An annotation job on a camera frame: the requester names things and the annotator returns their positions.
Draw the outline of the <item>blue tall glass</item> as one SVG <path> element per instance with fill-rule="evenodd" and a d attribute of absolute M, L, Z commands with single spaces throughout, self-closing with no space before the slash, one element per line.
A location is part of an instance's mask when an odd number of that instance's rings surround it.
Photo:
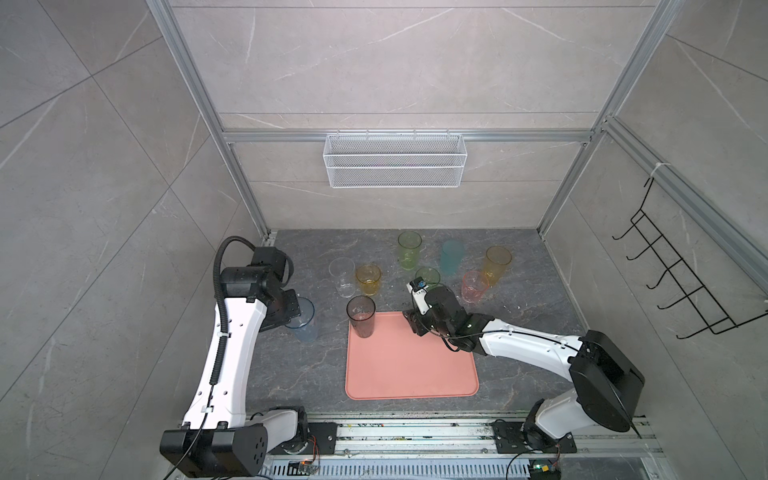
<path fill-rule="evenodd" d="M 318 337 L 317 325 L 314 320 L 315 306 L 311 300 L 304 297 L 298 298 L 298 305 L 300 315 L 292 318 L 286 327 L 299 341 L 305 343 L 314 342 Z"/>

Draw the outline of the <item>clear short glass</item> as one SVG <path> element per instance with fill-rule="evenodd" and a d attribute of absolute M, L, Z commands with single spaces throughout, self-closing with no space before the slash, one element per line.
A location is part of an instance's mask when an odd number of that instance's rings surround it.
<path fill-rule="evenodd" d="M 355 263 L 353 260 L 346 257 L 332 260 L 329 264 L 329 273 L 340 296 L 351 298 L 355 295 Z"/>

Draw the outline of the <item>green tall glass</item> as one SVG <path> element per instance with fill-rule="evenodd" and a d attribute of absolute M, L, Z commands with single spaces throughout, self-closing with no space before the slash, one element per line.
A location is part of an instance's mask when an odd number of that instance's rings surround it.
<path fill-rule="evenodd" d="M 398 262 L 404 270 L 417 267 L 420 258 L 422 237 L 415 231 L 404 231 L 398 236 Z"/>

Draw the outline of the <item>dark grey tall glass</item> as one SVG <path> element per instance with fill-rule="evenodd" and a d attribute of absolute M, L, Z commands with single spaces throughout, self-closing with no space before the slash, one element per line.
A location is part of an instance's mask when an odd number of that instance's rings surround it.
<path fill-rule="evenodd" d="M 372 298 L 365 295 L 351 298 L 346 305 L 346 314 L 358 337 L 368 338 L 373 334 L 376 305 Z"/>

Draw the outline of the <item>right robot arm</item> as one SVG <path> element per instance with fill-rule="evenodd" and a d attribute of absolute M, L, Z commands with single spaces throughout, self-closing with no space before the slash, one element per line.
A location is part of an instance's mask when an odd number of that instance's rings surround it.
<path fill-rule="evenodd" d="M 552 372 L 572 384 L 529 411 L 521 436 L 531 450 L 557 446 L 567 435 L 591 426 L 635 430 L 634 413 L 645 378 L 604 333 L 559 335 L 523 328 L 491 315 L 467 312 L 453 291 L 422 278 L 407 284 L 412 307 L 403 312 L 418 336 L 440 337 L 453 352 L 510 358 Z"/>

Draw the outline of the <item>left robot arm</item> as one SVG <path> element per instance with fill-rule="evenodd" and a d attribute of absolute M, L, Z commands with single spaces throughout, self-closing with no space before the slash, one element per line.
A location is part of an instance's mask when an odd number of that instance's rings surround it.
<path fill-rule="evenodd" d="M 301 314 L 287 284 L 292 260 L 275 247 L 225 238 L 214 257 L 214 328 L 200 383 L 181 425 L 164 431 L 160 454 L 187 478 L 255 477 L 274 449 L 302 452 L 310 442 L 301 406 L 246 411 L 247 381 L 260 333 Z"/>

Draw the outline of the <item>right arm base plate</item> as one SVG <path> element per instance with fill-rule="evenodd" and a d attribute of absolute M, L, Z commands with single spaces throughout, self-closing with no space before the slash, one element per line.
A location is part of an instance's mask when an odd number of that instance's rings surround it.
<path fill-rule="evenodd" d="M 534 452 L 572 454 L 577 452 L 575 441 L 570 434 L 559 440 L 553 440 L 536 427 L 527 431 L 524 422 L 502 419 L 491 422 L 490 427 L 492 439 L 499 454 Z"/>

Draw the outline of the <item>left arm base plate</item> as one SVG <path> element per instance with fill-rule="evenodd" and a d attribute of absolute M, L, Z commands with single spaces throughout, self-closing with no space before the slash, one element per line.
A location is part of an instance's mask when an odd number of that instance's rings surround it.
<path fill-rule="evenodd" d="M 337 443 L 338 424 L 333 422 L 310 422 L 300 427 L 299 433 L 290 441 L 272 448 L 272 455 L 333 455 Z"/>

